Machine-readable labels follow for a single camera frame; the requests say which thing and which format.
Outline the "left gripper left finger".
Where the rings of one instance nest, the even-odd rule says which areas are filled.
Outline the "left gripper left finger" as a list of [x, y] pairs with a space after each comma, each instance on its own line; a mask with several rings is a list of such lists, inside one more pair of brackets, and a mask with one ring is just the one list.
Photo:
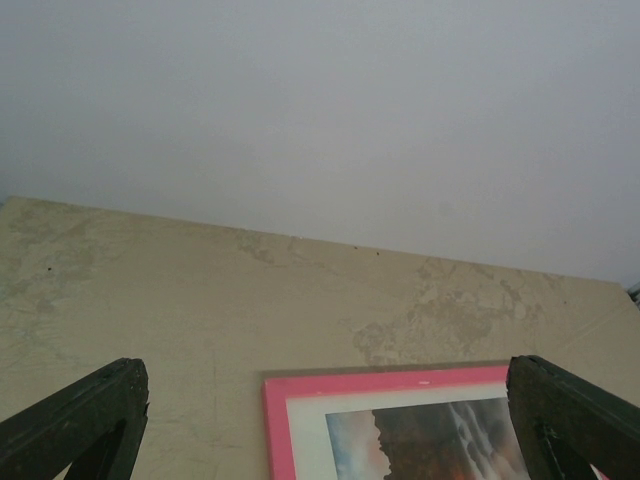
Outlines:
[[129, 479], [148, 398], [141, 359], [105, 365], [1, 422], [1, 477]]

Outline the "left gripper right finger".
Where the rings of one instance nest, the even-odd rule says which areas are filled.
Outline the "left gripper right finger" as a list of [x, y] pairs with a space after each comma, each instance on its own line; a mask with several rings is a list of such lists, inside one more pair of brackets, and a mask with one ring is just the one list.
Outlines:
[[509, 413], [532, 479], [637, 479], [639, 408], [534, 355], [510, 360]]

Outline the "pink wooden picture frame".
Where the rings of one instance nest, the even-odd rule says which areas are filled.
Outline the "pink wooden picture frame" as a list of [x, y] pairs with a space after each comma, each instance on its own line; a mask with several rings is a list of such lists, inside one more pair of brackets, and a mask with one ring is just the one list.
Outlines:
[[270, 376], [262, 386], [270, 475], [274, 479], [299, 479], [295, 474], [287, 409], [290, 400], [500, 385], [504, 388], [508, 404], [507, 372], [507, 363], [498, 362], [378, 371], [340, 369], [324, 373], [310, 370]]

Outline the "sunset landscape photo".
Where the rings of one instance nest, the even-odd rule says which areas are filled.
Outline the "sunset landscape photo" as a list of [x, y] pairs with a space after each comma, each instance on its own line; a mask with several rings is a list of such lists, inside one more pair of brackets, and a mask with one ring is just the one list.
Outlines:
[[331, 413], [339, 479], [527, 479], [507, 400]]

